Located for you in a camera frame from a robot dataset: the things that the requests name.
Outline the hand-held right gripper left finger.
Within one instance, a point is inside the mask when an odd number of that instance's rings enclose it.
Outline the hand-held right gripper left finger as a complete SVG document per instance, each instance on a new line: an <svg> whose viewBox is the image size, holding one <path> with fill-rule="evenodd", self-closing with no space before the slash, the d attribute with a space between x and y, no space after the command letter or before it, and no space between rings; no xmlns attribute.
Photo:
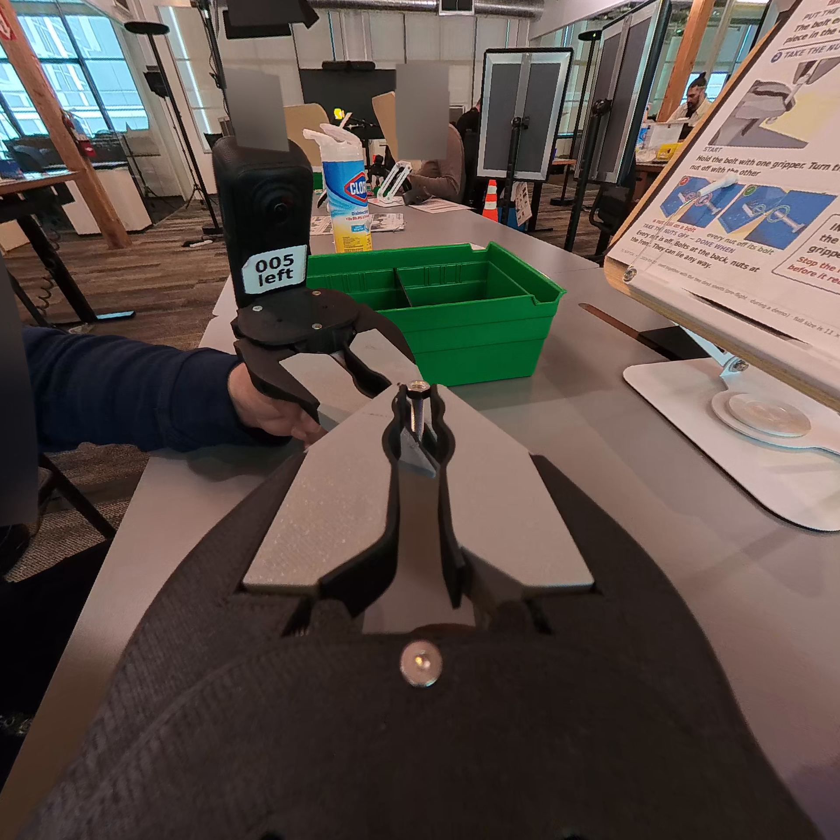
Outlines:
<svg viewBox="0 0 840 840"><path fill-rule="evenodd" d="M336 600L352 616L396 573L398 385L311 446L243 579L249 592Z"/></svg>

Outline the black monitor screen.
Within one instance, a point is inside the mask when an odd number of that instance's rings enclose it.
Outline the black monitor screen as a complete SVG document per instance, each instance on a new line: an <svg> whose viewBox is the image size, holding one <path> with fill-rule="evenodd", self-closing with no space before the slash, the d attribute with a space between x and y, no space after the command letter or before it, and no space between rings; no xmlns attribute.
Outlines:
<svg viewBox="0 0 840 840"><path fill-rule="evenodd" d="M323 61L320 70L300 69L299 77L304 102L321 105L333 124L341 109L352 114L346 129L363 140L384 138L372 99L396 89L396 70L366 60Z"/></svg>

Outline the person's left hand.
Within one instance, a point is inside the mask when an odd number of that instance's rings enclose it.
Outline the person's left hand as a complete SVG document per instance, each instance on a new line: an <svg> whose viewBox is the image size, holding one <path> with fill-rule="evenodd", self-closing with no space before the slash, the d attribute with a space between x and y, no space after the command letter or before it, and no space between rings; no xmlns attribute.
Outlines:
<svg viewBox="0 0 840 840"><path fill-rule="evenodd" d="M227 378L227 391L239 421L276 437L290 437L306 447L323 438L327 431L298 404L260 392L250 379L245 364L237 364Z"/></svg>

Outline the black office chair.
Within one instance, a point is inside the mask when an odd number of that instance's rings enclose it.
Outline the black office chair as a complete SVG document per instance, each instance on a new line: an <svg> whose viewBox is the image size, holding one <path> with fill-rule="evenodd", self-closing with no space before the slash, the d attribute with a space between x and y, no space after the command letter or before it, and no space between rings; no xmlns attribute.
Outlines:
<svg viewBox="0 0 840 840"><path fill-rule="evenodd" d="M592 226L601 232L595 253L586 258L603 265L604 255L613 236L634 206L634 187L603 183L598 189L589 214Z"/></svg>

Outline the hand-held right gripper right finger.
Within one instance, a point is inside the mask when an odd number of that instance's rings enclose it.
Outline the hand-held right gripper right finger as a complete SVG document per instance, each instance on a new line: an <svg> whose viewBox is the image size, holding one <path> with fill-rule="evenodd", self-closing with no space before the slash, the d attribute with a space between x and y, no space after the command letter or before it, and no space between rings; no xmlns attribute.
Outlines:
<svg viewBox="0 0 840 840"><path fill-rule="evenodd" d="M436 435L442 572L454 608L585 592L594 584L529 451L443 385Z"/></svg>

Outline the disinfecting wipes canister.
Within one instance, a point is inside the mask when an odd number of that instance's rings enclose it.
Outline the disinfecting wipes canister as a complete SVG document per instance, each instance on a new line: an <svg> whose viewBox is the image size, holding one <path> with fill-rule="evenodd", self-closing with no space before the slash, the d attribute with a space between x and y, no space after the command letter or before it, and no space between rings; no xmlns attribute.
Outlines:
<svg viewBox="0 0 840 840"><path fill-rule="evenodd" d="M319 147L336 252L371 252L371 213L361 140L329 123L322 123L320 131L304 129L302 135Z"/></svg>

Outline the wooden post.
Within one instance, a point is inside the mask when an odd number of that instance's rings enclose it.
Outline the wooden post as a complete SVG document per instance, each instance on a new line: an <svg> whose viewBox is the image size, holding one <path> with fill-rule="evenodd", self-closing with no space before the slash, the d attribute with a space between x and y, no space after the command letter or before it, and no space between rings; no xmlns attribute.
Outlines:
<svg viewBox="0 0 840 840"><path fill-rule="evenodd" d="M714 4L715 1L692 2L675 64L668 79L665 96L657 116L658 123L666 123L681 103Z"/></svg>
<svg viewBox="0 0 840 840"><path fill-rule="evenodd" d="M3 51L45 124L65 167L75 174L81 197L101 235L111 249L130 248L131 239L88 158L79 151L75 136L65 123L56 94L8 1L1 2L1 23Z"/></svg>

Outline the grey panel on stand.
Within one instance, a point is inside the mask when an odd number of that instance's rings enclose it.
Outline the grey panel on stand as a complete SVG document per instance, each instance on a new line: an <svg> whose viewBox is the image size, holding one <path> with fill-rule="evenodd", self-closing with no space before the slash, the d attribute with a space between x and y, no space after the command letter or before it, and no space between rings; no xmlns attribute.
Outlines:
<svg viewBox="0 0 840 840"><path fill-rule="evenodd" d="M504 179L503 224L515 182L547 178L573 56L571 48L554 47L485 52L477 174Z"/></svg>
<svg viewBox="0 0 840 840"><path fill-rule="evenodd" d="M572 251L589 183L633 186L638 132L665 42L671 2L646 2L600 29L600 52L574 171L576 190L563 247Z"/></svg>

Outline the black studio light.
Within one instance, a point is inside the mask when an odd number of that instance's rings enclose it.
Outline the black studio light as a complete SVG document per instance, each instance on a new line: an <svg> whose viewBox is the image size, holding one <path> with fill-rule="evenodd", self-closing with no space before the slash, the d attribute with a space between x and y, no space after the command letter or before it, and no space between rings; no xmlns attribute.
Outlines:
<svg viewBox="0 0 840 840"><path fill-rule="evenodd" d="M223 11L227 39L291 35L291 25L313 26L319 15L307 1L227 1Z"/></svg>

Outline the white plastic device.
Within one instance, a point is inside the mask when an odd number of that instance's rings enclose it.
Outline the white plastic device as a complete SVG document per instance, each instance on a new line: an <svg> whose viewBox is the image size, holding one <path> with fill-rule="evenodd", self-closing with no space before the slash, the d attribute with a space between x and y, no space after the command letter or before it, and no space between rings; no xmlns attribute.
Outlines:
<svg viewBox="0 0 840 840"><path fill-rule="evenodd" d="M412 171L412 161L396 162L382 183L374 189L369 197L369 203L384 207L403 205L401 190Z"/></svg>

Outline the person's left forearm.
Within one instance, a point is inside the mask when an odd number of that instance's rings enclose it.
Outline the person's left forearm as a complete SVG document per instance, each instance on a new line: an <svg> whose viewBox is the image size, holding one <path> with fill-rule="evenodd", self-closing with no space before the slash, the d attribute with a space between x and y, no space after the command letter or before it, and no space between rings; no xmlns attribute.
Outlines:
<svg viewBox="0 0 840 840"><path fill-rule="evenodd" d="M238 363L229 353L34 327L23 327L23 340L41 452L256 443L228 393Z"/></svg>

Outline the white cabinet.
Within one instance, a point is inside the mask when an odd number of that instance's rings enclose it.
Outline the white cabinet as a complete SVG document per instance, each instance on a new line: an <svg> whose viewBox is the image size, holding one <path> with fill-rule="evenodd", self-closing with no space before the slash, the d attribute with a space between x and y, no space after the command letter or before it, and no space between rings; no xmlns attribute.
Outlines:
<svg viewBox="0 0 840 840"><path fill-rule="evenodd" d="M139 233L152 225L128 163L120 162L102 166L97 164L94 166L94 171L127 232ZM99 235L101 232L99 226L84 202L78 185L75 182L68 182L66 185L73 197L73 202L65 204L63 209L74 231L79 236Z"/></svg>

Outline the wooden top standing desk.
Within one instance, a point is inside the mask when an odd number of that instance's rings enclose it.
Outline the wooden top standing desk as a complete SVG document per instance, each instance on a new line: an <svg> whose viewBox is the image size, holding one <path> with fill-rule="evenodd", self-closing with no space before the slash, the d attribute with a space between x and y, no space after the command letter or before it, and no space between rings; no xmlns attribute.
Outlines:
<svg viewBox="0 0 840 840"><path fill-rule="evenodd" d="M75 181L77 174L60 171L53 174L28 174L17 179L3 179L1 184L1 222L14 222L31 244L37 258L46 269L53 287L59 289L75 318L61 323L62 328L92 326L105 322L130 320L135 311L116 311L97 314L73 276L61 260L58 251L48 240L36 219L52 207L59 207L71 200L67 184Z"/></svg>

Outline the yellow box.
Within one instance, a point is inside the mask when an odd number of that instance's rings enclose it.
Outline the yellow box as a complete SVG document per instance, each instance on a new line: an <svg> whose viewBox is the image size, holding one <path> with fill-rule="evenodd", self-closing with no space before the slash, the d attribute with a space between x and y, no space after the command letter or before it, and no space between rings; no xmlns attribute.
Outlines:
<svg viewBox="0 0 840 840"><path fill-rule="evenodd" d="M644 142L647 162L668 161L681 142L684 122L655 122L648 129Z"/></svg>

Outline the green plastic bin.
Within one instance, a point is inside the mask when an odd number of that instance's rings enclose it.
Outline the green plastic bin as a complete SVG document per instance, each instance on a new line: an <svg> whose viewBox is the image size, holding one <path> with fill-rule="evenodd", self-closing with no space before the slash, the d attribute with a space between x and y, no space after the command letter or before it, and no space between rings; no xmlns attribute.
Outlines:
<svg viewBox="0 0 840 840"><path fill-rule="evenodd" d="M531 376L566 293L497 243L313 255L308 285L390 319L424 378L449 386Z"/></svg>

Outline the white board stand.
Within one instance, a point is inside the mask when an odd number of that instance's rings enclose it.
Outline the white board stand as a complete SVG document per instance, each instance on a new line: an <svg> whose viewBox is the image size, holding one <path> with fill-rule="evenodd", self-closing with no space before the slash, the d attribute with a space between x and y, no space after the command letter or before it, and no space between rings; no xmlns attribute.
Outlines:
<svg viewBox="0 0 840 840"><path fill-rule="evenodd" d="M625 382L772 513L837 532L838 413L689 337L711 356L631 366Z"/></svg>

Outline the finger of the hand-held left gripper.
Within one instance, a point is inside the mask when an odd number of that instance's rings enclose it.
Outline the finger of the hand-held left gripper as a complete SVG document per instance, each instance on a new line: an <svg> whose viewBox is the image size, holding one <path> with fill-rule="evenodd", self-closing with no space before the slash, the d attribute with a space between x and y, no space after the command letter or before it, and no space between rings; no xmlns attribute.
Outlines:
<svg viewBox="0 0 840 840"><path fill-rule="evenodd" d="M377 329L344 343L344 387L409 385L417 379L417 365Z"/></svg>
<svg viewBox="0 0 840 840"><path fill-rule="evenodd" d="M319 402L321 425L330 431L353 413L361 410L371 398L358 390L351 374L332 356L320 353L297 353L283 361L283 368L303 385ZM400 422L400 462L418 475L436 478L437 468L424 453L408 422Z"/></svg>

